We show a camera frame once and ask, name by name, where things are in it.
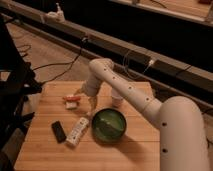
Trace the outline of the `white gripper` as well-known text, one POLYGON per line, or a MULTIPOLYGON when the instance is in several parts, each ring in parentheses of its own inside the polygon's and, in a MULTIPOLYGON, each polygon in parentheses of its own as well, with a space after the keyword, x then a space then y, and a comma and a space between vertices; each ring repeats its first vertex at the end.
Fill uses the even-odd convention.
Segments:
POLYGON ((97 97, 99 90, 101 87, 101 81, 97 79, 87 79, 83 85, 82 89, 77 89, 74 95, 85 93, 87 96, 90 96, 88 99, 90 104, 90 110, 88 111, 89 115, 92 115, 97 107, 97 97))

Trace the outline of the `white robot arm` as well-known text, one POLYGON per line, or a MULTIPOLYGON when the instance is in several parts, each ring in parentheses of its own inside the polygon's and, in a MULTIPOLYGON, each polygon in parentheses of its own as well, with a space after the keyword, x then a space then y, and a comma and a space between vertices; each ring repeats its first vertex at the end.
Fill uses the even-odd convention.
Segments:
POLYGON ((203 116, 190 98, 165 102, 147 95, 117 75, 111 59, 93 59, 90 75, 77 93, 95 97, 103 82, 114 88, 160 132, 160 171, 210 171, 203 116))

